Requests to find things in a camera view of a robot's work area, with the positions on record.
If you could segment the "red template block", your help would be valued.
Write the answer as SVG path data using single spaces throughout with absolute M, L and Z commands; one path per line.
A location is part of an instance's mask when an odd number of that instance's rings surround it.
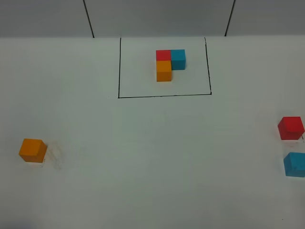
M 171 50 L 156 50 L 157 61 L 171 61 Z

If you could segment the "blue template block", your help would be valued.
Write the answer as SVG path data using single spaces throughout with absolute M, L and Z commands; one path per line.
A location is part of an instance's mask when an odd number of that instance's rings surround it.
M 185 50 L 171 50 L 171 66 L 172 70 L 185 70 L 186 55 Z

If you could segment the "orange template block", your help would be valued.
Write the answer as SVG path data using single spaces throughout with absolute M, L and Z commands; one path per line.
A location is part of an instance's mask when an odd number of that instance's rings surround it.
M 156 62 L 156 80 L 158 82 L 170 82 L 172 80 L 171 61 Z

